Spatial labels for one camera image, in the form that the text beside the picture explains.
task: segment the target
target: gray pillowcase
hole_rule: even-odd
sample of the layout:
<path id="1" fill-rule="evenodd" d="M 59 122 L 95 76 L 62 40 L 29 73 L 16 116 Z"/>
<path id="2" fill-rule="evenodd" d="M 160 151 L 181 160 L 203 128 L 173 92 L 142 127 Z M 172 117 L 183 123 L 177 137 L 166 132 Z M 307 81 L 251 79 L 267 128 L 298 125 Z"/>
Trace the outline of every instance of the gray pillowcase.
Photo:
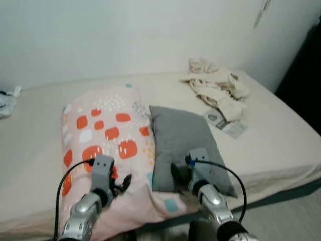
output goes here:
<path id="1" fill-rule="evenodd" d="M 156 160 L 152 190 L 174 192 L 171 163 L 185 165 L 185 156 L 192 149 L 206 148 L 209 161 L 224 165 L 211 130 L 202 116 L 184 110 L 149 106 L 155 136 Z M 236 197 L 226 170 L 212 167 L 213 179 L 222 194 Z"/>

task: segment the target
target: white bed sheet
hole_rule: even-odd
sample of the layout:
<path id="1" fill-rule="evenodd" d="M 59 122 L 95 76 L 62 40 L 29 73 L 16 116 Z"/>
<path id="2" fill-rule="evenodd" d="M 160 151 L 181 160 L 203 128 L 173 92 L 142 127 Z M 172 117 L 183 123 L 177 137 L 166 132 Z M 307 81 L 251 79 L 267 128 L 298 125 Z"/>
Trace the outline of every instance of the white bed sheet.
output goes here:
<path id="1" fill-rule="evenodd" d="M 209 107 L 178 82 L 186 77 L 134 75 L 24 90 L 13 115 L 0 120 L 0 237 L 52 234 L 56 189 L 63 174 L 60 115 L 65 104 L 89 89 L 130 83 L 139 88 L 145 104 L 202 114 Z M 320 178 L 321 137 L 255 80 L 245 84 L 250 89 L 243 117 L 248 130 L 234 140 L 210 128 L 225 164 L 243 179 L 249 202 Z M 231 208 L 241 204 L 241 195 L 229 199 Z"/>

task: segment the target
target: pillow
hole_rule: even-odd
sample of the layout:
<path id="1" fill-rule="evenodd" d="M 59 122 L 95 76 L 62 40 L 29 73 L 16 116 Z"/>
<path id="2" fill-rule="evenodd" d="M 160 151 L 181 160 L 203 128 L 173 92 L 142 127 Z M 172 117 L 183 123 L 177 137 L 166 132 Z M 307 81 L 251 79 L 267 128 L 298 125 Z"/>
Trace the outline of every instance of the pillow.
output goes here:
<path id="1" fill-rule="evenodd" d="M 224 165 L 210 128 L 202 116 L 160 106 L 149 106 L 149 109 L 156 145 L 153 191 L 174 192 L 171 163 L 185 165 L 185 156 L 192 149 L 204 147 L 209 161 Z M 215 184 L 222 194 L 236 197 L 226 170 L 213 166 L 212 171 L 213 178 L 208 181 Z"/>

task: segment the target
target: crumpled cloth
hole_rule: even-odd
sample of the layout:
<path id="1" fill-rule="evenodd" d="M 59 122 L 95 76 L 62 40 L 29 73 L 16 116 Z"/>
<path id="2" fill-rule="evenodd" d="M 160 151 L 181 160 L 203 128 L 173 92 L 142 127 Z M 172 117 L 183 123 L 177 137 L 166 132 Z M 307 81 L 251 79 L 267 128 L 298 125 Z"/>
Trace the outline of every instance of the crumpled cloth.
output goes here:
<path id="1" fill-rule="evenodd" d="M 189 79 L 183 82 L 188 82 L 198 97 L 219 109 L 228 122 L 242 117 L 246 108 L 243 100 L 249 95 L 249 89 L 239 76 L 204 59 L 190 59 L 189 67 Z"/>

